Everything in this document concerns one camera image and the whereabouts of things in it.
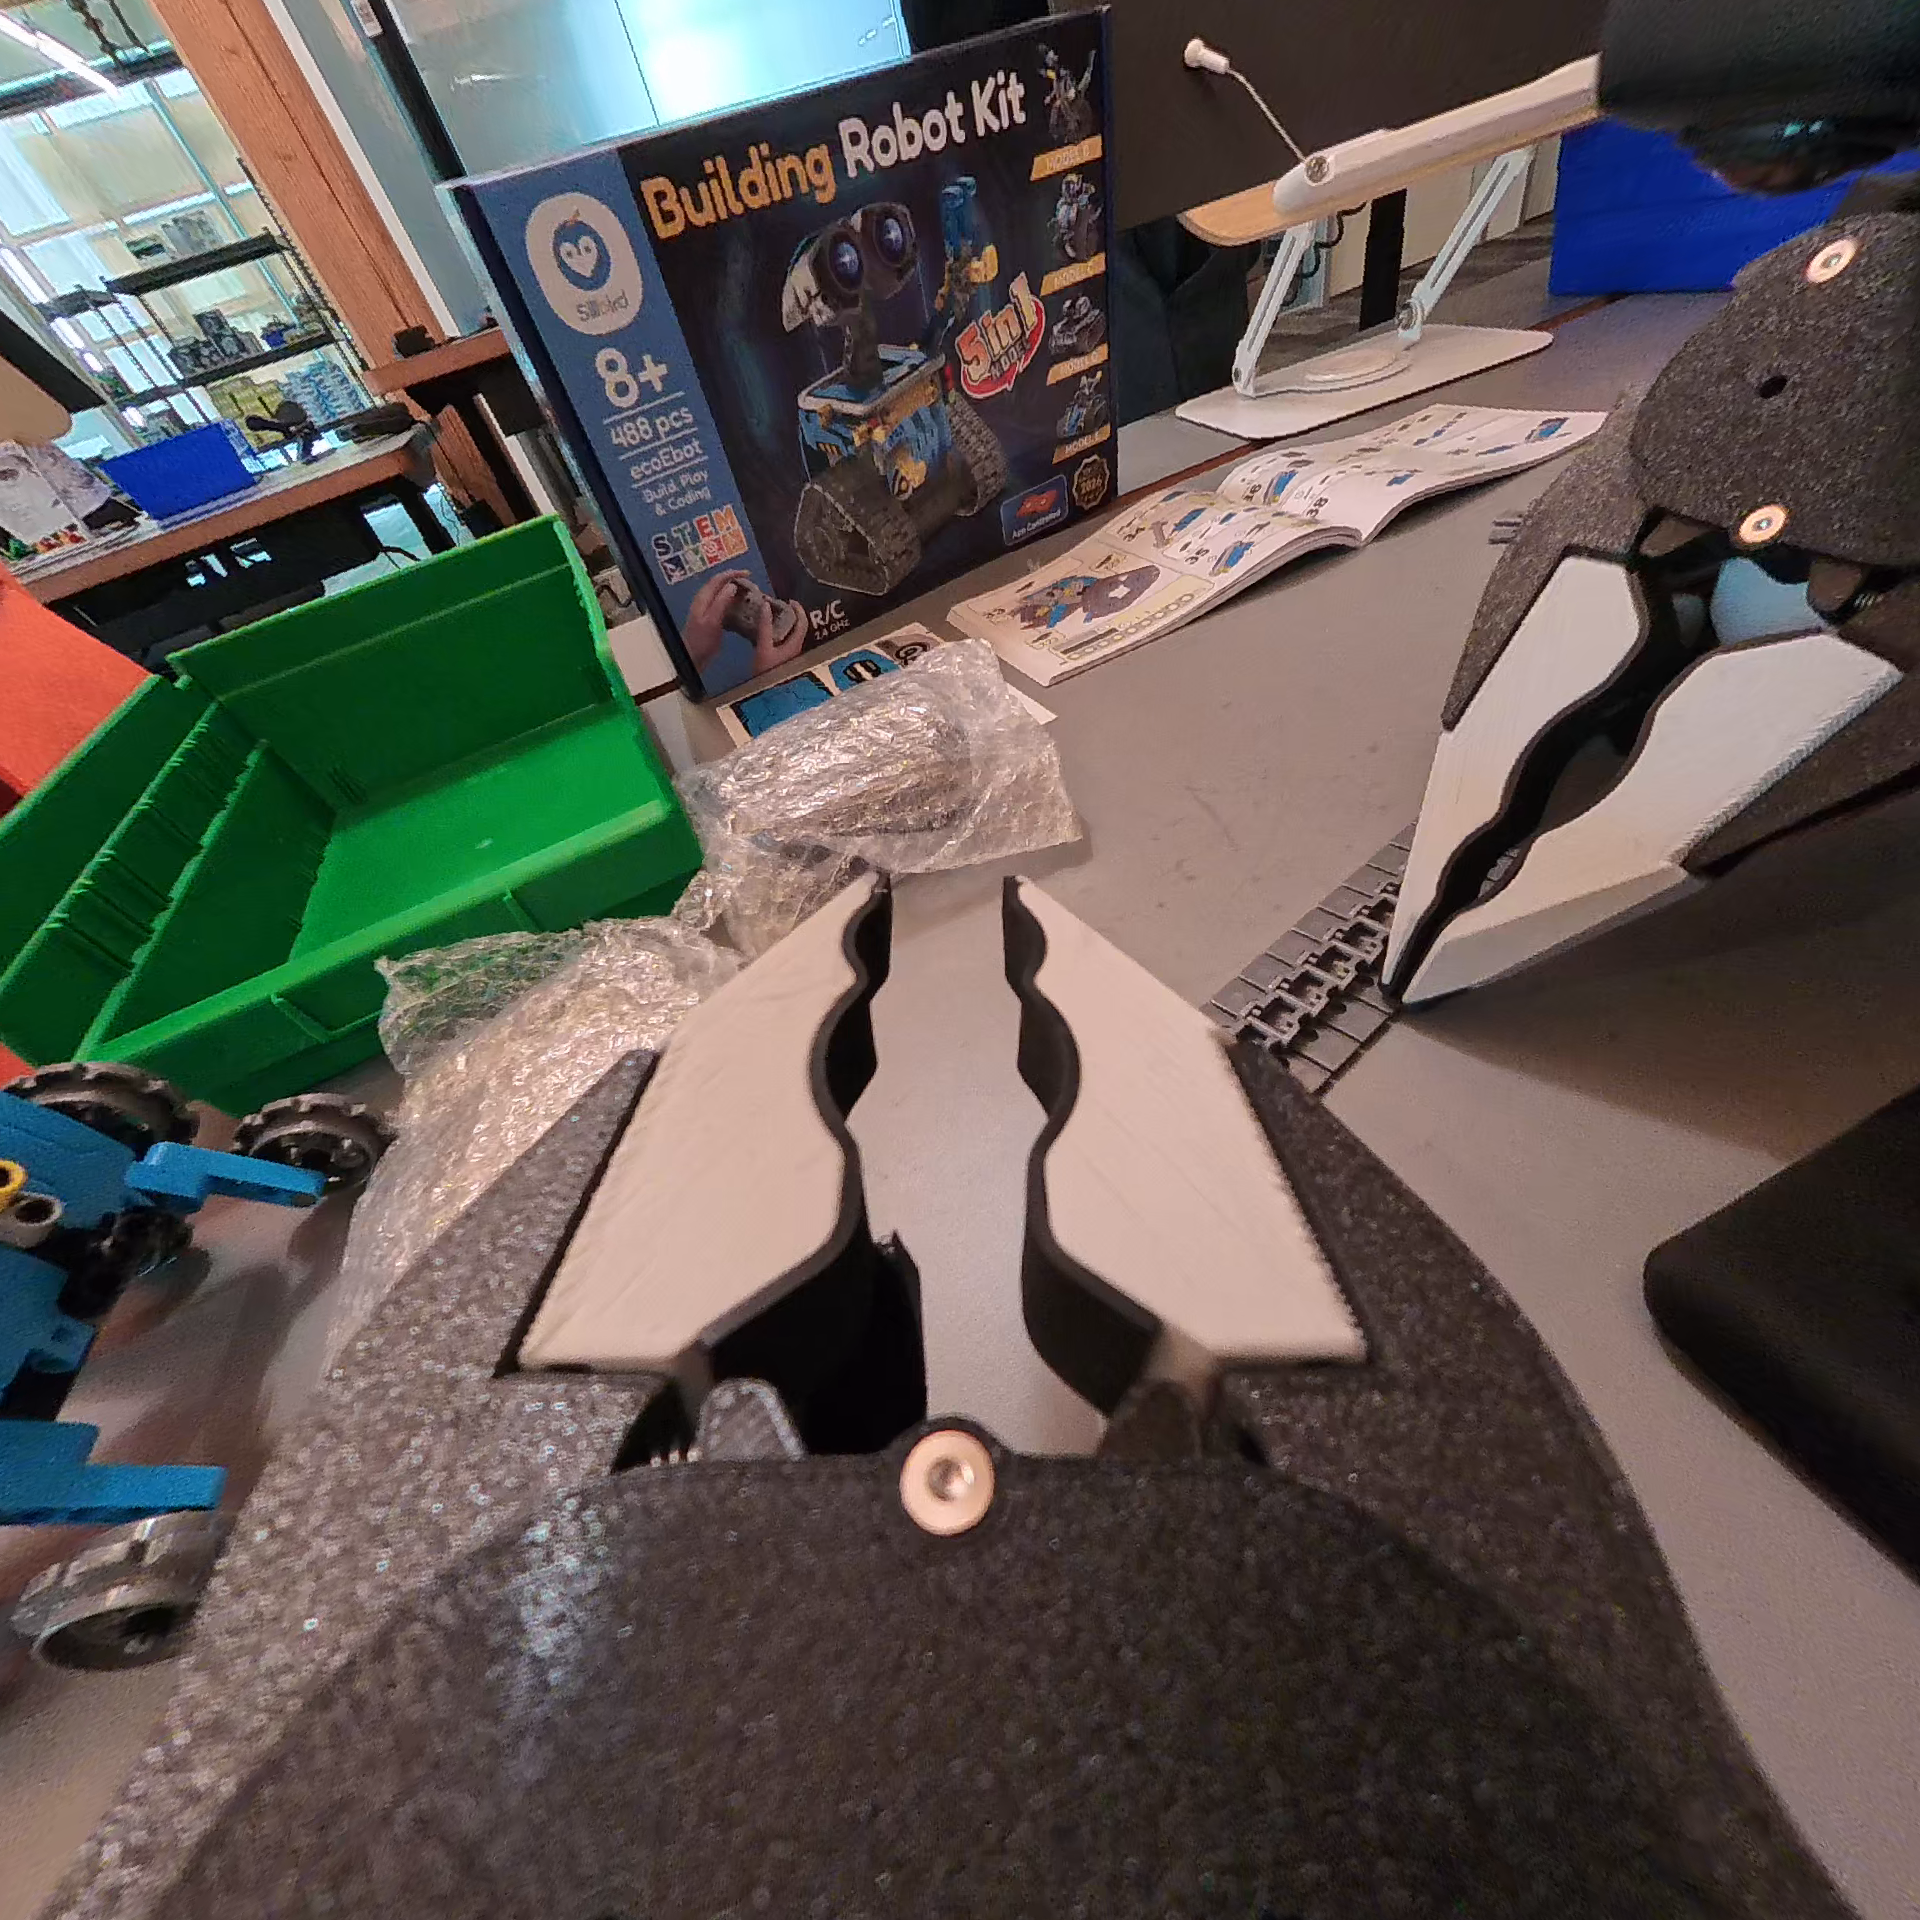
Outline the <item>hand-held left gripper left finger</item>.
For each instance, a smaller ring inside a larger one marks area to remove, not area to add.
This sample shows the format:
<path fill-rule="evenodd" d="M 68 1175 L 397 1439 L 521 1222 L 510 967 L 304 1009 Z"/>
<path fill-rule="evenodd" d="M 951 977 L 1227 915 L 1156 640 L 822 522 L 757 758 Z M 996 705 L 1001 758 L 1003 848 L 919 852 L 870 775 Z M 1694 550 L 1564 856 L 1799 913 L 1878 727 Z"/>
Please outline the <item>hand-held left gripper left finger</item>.
<path fill-rule="evenodd" d="M 872 1315 L 847 1118 L 893 902 L 857 879 L 662 1046 L 518 1338 L 532 1375 L 835 1375 Z"/>

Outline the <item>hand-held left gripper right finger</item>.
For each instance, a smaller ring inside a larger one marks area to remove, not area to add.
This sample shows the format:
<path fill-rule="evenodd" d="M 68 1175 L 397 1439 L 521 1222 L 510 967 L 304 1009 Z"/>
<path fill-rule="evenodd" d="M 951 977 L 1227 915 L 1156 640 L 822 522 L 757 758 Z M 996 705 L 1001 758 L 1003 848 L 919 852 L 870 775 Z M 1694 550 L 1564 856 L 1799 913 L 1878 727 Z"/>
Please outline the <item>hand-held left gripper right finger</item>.
<path fill-rule="evenodd" d="M 1033 881 L 1003 883 L 1001 940 L 1044 1114 L 1021 1252 L 1044 1362 L 1363 1362 L 1220 1032 Z"/>

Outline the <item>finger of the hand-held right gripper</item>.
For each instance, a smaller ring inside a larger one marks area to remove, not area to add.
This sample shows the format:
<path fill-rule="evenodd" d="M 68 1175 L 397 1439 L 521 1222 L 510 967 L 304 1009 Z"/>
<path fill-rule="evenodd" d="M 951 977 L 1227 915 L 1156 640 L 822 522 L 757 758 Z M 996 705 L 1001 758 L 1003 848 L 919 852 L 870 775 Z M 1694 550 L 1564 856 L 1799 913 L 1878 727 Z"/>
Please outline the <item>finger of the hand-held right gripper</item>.
<path fill-rule="evenodd" d="M 1437 930 L 1457 913 L 1449 884 L 1479 883 L 1480 836 L 1502 830 L 1548 735 L 1580 718 L 1638 659 L 1644 595 L 1621 566 L 1561 561 L 1467 706 L 1436 746 L 1413 833 L 1382 985 L 1399 1000 Z"/>
<path fill-rule="evenodd" d="M 1616 787 L 1537 835 L 1499 891 L 1436 932 L 1404 1001 L 1475 991 L 1687 894 L 1685 856 L 1897 681 L 1895 663 L 1843 639 L 1708 656 L 1652 711 Z"/>

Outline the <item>blue toy robot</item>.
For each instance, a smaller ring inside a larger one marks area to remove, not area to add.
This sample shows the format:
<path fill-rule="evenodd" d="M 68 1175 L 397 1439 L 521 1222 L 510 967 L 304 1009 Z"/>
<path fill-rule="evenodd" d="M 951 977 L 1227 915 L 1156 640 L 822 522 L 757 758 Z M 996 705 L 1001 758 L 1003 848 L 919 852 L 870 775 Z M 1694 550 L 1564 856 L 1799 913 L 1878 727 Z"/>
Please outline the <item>blue toy robot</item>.
<path fill-rule="evenodd" d="M 201 1609 L 227 1534 L 227 1472 L 96 1457 L 64 1406 L 127 1288 L 195 1246 L 227 1198 L 311 1209 L 356 1195 L 396 1140 L 337 1095 L 275 1099 L 199 1146 L 187 1099 L 118 1064 L 54 1064 L 1 1094 L 1 1522 L 88 1530 L 92 1543 L 17 1596 L 12 1635 L 52 1668 L 169 1663 Z"/>

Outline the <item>blue plastic bin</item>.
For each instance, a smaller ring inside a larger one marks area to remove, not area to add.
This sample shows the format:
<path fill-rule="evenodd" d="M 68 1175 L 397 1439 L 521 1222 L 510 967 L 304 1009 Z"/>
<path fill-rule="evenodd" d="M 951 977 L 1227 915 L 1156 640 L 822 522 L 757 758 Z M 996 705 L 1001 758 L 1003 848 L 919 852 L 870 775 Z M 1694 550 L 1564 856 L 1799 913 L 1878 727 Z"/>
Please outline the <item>blue plastic bin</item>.
<path fill-rule="evenodd" d="M 1832 276 L 1853 240 L 1828 227 L 1855 180 L 1915 188 L 1915 131 L 1791 119 L 1781 127 L 1641 131 L 1613 119 L 1558 143 L 1550 291 L 1637 298 L 1732 291 L 1784 251 Z"/>

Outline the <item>small bubble wrap bag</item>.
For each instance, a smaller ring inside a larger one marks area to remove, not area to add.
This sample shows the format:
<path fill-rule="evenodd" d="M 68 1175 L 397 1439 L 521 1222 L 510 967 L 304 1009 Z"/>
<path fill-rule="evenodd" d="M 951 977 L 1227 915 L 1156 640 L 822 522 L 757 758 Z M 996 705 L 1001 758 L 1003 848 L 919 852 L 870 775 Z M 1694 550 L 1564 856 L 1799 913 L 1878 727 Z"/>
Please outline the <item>small bubble wrap bag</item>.
<path fill-rule="evenodd" d="M 377 960 L 377 1041 L 411 1078 L 495 1032 L 515 1059 L 584 1043 L 656 1050 L 731 982 L 741 960 L 679 918 L 598 919 L 557 932 L 495 932 Z"/>

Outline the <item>instruction booklet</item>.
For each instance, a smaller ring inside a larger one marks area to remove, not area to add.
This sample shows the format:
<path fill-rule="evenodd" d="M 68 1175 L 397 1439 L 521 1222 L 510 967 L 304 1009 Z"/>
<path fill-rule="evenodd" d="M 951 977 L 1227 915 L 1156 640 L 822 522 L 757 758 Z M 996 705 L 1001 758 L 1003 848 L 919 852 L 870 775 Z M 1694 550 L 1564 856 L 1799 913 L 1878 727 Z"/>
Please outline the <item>instruction booklet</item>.
<path fill-rule="evenodd" d="M 1268 448 L 1140 499 L 1019 584 L 949 612 L 1027 680 L 1052 687 L 1176 634 L 1283 568 L 1374 543 L 1404 512 L 1545 465 L 1604 412 L 1433 406 L 1377 431 Z"/>

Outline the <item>green plastic bin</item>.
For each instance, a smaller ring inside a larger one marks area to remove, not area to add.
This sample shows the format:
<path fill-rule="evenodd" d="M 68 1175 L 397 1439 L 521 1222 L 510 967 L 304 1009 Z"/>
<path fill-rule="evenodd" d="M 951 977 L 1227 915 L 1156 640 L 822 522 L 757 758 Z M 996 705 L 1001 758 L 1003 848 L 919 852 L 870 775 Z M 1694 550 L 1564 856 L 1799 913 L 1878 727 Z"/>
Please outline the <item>green plastic bin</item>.
<path fill-rule="evenodd" d="M 1 848 L 4 1048 L 228 1115 L 379 1052 L 377 960 L 661 918 L 702 866 L 551 516 L 184 650 Z"/>

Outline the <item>blue sticker sheet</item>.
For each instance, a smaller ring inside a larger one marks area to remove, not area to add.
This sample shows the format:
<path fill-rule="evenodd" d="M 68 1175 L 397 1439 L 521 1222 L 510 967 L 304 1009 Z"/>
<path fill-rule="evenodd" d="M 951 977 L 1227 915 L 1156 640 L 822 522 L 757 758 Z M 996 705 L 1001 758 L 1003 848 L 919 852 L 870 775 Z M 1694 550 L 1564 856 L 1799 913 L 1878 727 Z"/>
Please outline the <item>blue sticker sheet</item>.
<path fill-rule="evenodd" d="M 728 744 L 744 746 L 790 718 L 911 666 L 939 642 L 943 639 L 932 630 L 909 625 L 831 656 L 808 659 L 781 680 L 720 705 L 720 726 Z"/>

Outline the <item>black perforated pad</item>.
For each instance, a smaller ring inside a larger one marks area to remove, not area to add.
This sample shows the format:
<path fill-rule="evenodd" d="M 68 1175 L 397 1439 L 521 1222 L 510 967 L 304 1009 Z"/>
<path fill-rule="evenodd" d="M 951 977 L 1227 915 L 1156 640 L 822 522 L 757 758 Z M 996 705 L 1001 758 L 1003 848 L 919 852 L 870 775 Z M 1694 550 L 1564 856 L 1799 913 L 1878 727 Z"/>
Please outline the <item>black perforated pad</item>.
<path fill-rule="evenodd" d="M 1668 1236 L 1663 1342 L 1917 1576 L 1917 1094 Z"/>

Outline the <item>dark blue robot kit box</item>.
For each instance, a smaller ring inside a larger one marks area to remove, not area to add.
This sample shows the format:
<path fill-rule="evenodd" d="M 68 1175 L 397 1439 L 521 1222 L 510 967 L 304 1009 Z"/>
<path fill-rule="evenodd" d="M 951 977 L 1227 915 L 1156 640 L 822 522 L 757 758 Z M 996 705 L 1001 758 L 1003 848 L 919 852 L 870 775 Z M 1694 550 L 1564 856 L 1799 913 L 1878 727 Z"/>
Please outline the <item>dark blue robot kit box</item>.
<path fill-rule="evenodd" d="M 1037 17 L 447 188 L 692 703 L 1108 505 L 1111 54 Z"/>

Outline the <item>wooden background table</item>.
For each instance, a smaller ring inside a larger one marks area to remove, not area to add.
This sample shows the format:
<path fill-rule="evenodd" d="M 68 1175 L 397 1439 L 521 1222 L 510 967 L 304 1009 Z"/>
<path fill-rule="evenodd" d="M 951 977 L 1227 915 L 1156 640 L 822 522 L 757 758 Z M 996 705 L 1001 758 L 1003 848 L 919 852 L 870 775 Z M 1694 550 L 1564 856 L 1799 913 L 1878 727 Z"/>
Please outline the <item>wooden background table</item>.
<path fill-rule="evenodd" d="M 265 471 L 249 490 L 12 572 L 40 607 L 167 673 L 171 655 L 320 601 L 328 584 L 377 561 L 452 552 L 462 536 L 430 497 L 435 432 L 405 403 L 342 431 L 342 448 Z"/>

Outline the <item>orange chair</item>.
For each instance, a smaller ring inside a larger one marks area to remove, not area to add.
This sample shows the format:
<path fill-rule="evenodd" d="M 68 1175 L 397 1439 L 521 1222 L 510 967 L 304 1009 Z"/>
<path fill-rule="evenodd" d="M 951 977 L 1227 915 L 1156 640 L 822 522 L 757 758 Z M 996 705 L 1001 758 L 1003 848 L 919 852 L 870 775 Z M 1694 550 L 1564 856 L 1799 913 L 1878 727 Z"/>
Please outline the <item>orange chair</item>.
<path fill-rule="evenodd" d="M 150 674 L 40 607 L 1 570 L 1 811 L 23 802 Z"/>

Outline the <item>blue storage bin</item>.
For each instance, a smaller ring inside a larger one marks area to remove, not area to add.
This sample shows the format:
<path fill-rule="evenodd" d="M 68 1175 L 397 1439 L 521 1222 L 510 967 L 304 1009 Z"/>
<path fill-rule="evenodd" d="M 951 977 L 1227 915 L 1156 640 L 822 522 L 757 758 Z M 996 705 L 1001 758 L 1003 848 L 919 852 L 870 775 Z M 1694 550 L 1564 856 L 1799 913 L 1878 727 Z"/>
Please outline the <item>blue storage bin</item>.
<path fill-rule="evenodd" d="M 249 444 L 223 419 L 101 460 L 99 474 L 155 522 L 199 515 L 261 483 Z"/>

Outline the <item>black storage shelf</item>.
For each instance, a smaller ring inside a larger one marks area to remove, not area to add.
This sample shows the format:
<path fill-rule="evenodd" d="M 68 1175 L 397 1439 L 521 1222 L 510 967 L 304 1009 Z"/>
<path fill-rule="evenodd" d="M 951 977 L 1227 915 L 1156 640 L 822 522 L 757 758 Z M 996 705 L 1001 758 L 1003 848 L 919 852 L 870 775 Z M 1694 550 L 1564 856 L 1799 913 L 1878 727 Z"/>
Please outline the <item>black storage shelf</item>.
<path fill-rule="evenodd" d="M 287 410 L 336 441 L 371 407 L 345 323 L 277 235 L 110 279 L 94 319 L 135 444 L 228 423 L 277 448 Z"/>

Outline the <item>wooden pillar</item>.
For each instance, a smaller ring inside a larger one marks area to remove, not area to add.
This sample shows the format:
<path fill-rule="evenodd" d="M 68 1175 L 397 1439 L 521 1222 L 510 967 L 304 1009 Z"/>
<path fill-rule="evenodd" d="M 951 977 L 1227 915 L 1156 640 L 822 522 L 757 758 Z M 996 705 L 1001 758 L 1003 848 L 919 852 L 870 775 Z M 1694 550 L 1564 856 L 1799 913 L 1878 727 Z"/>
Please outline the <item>wooden pillar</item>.
<path fill-rule="evenodd" d="M 345 326 L 365 374 L 396 361 L 393 336 L 431 346 L 452 319 L 393 203 L 323 84 L 285 4 L 155 2 L 255 191 Z"/>

